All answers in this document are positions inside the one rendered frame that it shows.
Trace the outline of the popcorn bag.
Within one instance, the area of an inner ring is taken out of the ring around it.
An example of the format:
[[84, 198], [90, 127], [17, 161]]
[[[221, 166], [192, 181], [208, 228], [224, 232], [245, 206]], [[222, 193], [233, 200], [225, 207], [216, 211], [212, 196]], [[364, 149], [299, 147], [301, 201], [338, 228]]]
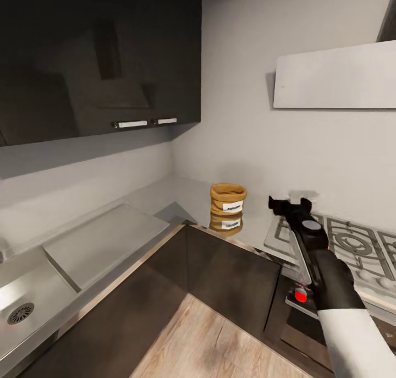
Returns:
[[220, 216], [234, 216], [242, 212], [247, 189], [238, 184], [211, 186], [211, 212]]

